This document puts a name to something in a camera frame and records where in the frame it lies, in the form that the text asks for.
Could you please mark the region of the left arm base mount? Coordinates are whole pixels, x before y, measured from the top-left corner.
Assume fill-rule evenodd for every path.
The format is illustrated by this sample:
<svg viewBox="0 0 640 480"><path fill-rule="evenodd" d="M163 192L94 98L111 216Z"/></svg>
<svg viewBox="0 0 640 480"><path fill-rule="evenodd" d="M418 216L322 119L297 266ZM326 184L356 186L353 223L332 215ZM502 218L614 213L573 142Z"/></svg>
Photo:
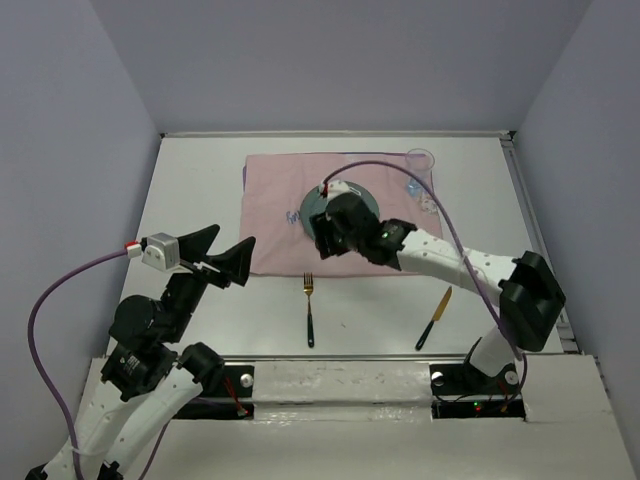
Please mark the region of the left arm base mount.
<svg viewBox="0 0 640 480"><path fill-rule="evenodd" d="M250 420L255 367L252 364L226 365L218 384L207 385L195 399L183 406L175 420Z"/></svg>

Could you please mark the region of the gold fork green handle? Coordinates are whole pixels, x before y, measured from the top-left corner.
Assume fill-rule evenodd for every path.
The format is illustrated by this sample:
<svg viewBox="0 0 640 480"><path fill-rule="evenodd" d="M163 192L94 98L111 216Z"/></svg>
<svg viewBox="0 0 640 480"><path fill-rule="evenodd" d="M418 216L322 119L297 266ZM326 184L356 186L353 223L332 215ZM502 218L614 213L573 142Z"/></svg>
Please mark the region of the gold fork green handle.
<svg viewBox="0 0 640 480"><path fill-rule="evenodd" d="M315 347L315 334L313 325L313 314L311 306L311 295L314 292L313 274L305 272L303 274L303 290L307 297L307 345L309 348Z"/></svg>

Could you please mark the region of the clear drinking glass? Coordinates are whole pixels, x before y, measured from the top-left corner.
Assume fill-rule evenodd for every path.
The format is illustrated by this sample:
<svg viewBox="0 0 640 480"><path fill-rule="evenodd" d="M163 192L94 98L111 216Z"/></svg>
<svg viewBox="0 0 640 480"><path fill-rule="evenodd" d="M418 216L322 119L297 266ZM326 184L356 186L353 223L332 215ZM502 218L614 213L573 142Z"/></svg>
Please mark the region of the clear drinking glass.
<svg viewBox="0 0 640 480"><path fill-rule="evenodd" d="M431 180L431 171L435 165L435 157L431 152L421 148L409 150L405 155L406 168L424 183ZM413 198L419 197L424 189L413 177L409 177L407 192Z"/></svg>

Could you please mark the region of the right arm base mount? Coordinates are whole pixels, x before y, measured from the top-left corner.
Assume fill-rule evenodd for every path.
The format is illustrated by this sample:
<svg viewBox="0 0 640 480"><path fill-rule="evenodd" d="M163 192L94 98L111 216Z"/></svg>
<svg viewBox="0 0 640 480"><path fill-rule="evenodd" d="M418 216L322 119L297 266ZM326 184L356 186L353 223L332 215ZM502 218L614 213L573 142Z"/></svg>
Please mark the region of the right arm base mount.
<svg viewBox="0 0 640 480"><path fill-rule="evenodd" d="M431 365L430 374L434 419L526 417L513 363L492 378L473 373L470 365L462 363Z"/></svg>

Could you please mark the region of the gold knife green handle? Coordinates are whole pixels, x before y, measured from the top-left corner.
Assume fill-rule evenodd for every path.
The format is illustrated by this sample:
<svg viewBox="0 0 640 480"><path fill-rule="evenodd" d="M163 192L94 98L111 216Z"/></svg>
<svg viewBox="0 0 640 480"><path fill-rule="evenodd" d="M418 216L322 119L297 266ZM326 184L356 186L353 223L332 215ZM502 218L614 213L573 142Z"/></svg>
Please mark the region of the gold knife green handle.
<svg viewBox="0 0 640 480"><path fill-rule="evenodd" d="M433 327L435 326L435 324L441 319L442 315L444 314L448 303L451 299L452 296L452 287L449 286L447 288L447 290L445 291L443 297L441 298L439 304L437 305L429 323L427 324L427 326L425 327L425 329L423 330L423 332L421 333L420 337L418 338L414 349L416 351L421 351L422 348L424 347L426 340L428 339Z"/></svg>

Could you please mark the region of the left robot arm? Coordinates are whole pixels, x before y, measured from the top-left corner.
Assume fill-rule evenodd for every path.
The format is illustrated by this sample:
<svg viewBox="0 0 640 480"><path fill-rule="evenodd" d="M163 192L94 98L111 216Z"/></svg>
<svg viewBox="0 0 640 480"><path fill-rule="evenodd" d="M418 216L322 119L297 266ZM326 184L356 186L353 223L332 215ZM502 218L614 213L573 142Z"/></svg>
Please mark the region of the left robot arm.
<svg viewBox="0 0 640 480"><path fill-rule="evenodd" d="M36 301L27 324L29 351L62 411L68 439L52 460L32 468L27 478L122 479L145 445L160 441L168 423L190 403L249 417L250 409L240 397L252 386L250 374L227 375L224 359L202 342L182 352L170 348L182 338L208 287L243 286L249 278L255 238L249 236L212 255L209 249L219 231L211 225L180 237L149 235L64 275L69 280L113 259L138 258L170 276L160 298L131 295L118 304L109 328L115 346L77 419L71 417L38 354L35 320L44 301Z"/></svg>

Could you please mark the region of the teal plate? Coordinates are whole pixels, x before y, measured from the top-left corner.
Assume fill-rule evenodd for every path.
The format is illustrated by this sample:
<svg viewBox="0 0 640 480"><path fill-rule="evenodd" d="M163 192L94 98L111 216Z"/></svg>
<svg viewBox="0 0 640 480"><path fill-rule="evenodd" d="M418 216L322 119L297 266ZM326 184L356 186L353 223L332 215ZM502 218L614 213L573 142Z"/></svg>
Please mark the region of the teal plate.
<svg viewBox="0 0 640 480"><path fill-rule="evenodd" d="M350 192L358 195L376 217L380 216L379 205L366 188L351 181L347 181L346 184ZM311 240L315 239L315 234L311 226L311 217L323 213L326 209L326 204L326 200L320 195L317 189L314 188L307 193L300 205L299 220L302 222L304 232Z"/></svg>

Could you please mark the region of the pink cloth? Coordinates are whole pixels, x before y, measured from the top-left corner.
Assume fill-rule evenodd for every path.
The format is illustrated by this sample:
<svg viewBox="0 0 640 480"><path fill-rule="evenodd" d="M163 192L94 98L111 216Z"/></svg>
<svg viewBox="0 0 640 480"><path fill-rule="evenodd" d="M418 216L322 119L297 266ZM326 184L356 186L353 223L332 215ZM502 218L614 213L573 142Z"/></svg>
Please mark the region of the pink cloth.
<svg viewBox="0 0 640 480"><path fill-rule="evenodd" d="M403 153L320 152L250 155L245 164L240 237L253 236L251 273L257 276L317 277L396 275L396 270L374 265L355 252L326 260L320 258L307 234L304 198L317 195L328 174L350 163L376 160L407 166ZM338 175L363 194L370 193L382 220L397 218L415 224L431 235L443 235L438 208L421 190L411 193L410 177L383 166L359 166Z"/></svg>

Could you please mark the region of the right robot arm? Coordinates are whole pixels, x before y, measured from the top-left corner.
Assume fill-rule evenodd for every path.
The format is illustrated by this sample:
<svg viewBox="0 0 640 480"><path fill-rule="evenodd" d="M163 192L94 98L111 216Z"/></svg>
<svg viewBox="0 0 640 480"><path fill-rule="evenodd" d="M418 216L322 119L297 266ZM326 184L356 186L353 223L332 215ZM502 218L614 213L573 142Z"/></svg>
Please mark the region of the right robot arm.
<svg viewBox="0 0 640 480"><path fill-rule="evenodd" d="M542 351L566 303L540 254L510 257L459 247L408 221L379 219L354 193L335 195L309 223L322 259L354 252L374 265L479 295L495 325L471 347L458 374L473 392L486 390L515 360Z"/></svg>

